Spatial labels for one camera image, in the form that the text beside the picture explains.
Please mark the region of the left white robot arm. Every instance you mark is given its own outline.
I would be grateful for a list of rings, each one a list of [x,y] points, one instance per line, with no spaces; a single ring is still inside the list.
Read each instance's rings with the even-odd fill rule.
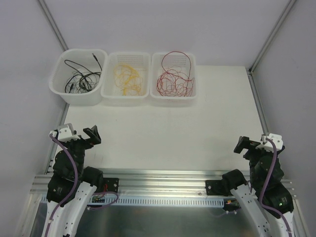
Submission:
[[[44,237],[75,236],[89,199],[103,190],[102,171],[84,165],[86,150],[101,143],[98,128],[85,128],[83,132],[87,138],[77,134],[70,123],[50,132],[49,137],[61,150],[54,157],[48,183]]]

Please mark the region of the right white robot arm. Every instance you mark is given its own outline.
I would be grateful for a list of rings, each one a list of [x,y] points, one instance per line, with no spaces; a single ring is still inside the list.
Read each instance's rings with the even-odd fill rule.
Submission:
[[[263,134],[259,142],[241,136],[234,153],[246,150],[250,180],[238,169],[222,176],[221,187],[226,196],[233,195],[248,220],[261,237],[292,237],[293,198],[282,184],[284,172],[278,155],[285,146],[282,136]]]

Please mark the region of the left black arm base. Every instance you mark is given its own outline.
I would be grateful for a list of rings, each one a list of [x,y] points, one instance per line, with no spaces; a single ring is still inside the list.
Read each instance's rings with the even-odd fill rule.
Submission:
[[[105,192],[118,193],[119,191],[119,178],[103,178],[103,187]]]

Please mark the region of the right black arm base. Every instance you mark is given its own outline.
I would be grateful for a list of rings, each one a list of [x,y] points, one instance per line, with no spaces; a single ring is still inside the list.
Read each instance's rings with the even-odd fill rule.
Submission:
[[[208,196],[226,196],[221,180],[206,180],[205,190]]]

